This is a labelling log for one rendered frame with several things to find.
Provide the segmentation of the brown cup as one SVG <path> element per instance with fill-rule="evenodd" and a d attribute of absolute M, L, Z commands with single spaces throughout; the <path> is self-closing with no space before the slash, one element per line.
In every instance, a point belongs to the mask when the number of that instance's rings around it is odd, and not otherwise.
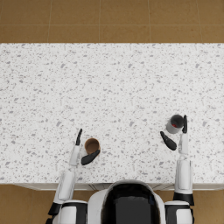
<path fill-rule="evenodd" d="M 85 142 L 84 147 L 87 154 L 92 154 L 101 148 L 99 141 L 95 138 L 89 138 Z"/>

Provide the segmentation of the grey cup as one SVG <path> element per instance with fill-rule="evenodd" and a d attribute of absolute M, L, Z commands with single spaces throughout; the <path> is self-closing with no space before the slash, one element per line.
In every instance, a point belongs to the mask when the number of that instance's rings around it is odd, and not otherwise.
<path fill-rule="evenodd" d="M 184 118 L 181 115 L 173 115 L 168 123 L 166 129 L 171 134 L 177 134 L 184 126 Z"/>

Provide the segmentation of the robot body with dark round top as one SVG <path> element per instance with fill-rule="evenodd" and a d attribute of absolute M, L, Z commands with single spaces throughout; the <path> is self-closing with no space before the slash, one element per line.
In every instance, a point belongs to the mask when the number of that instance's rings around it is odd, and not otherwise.
<path fill-rule="evenodd" d="M 87 224 L 166 224 L 165 204 L 144 182 L 117 181 L 90 197 Z"/>

